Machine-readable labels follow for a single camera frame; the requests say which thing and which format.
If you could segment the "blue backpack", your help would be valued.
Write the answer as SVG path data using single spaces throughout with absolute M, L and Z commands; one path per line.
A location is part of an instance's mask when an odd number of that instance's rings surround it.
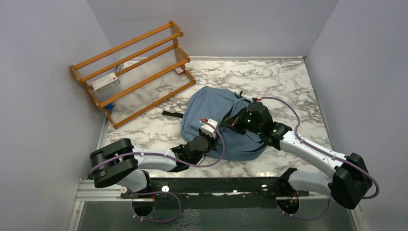
M 162 115 L 181 118 L 181 137 L 191 141 L 199 135 L 201 119 L 212 119 L 219 124 L 247 107 L 252 101 L 226 89 L 203 87 L 192 95 L 184 113 L 163 111 Z M 219 129 L 226 144 L 223 156 L 228 161 L 249 161 L 258 158 L 267 148 L 258 135 L 238 134 L 231 129 Z

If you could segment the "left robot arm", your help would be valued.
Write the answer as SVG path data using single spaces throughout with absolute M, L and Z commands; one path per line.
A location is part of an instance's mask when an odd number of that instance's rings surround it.
M 129 138 L 122 138 L 90 154 L 89 176 L 96 188 L 119 184 L 133 188 L 143 198 L 151 193 L 147 170 L 181 172 L 199 167 L 199 161 L 217 149 L 217 142 L 218 137 L 201 134 L 168 151 L 150 151 L 133 146 Z

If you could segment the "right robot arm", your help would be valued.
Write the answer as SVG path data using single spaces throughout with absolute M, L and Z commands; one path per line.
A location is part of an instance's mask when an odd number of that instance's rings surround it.
M 275 122 L 260 101 L 241 109 L 222 125 L 242 135 L 257 134 L 265 145 L 293 154 L 321 171 L 319 174 L 288 170 L 277 184 L 282 195 L 311 191 L 331 196 L 344 208 L 355 209 L 374 185 L 360 155 L 338 153 L 305 139 L 290 126 Z

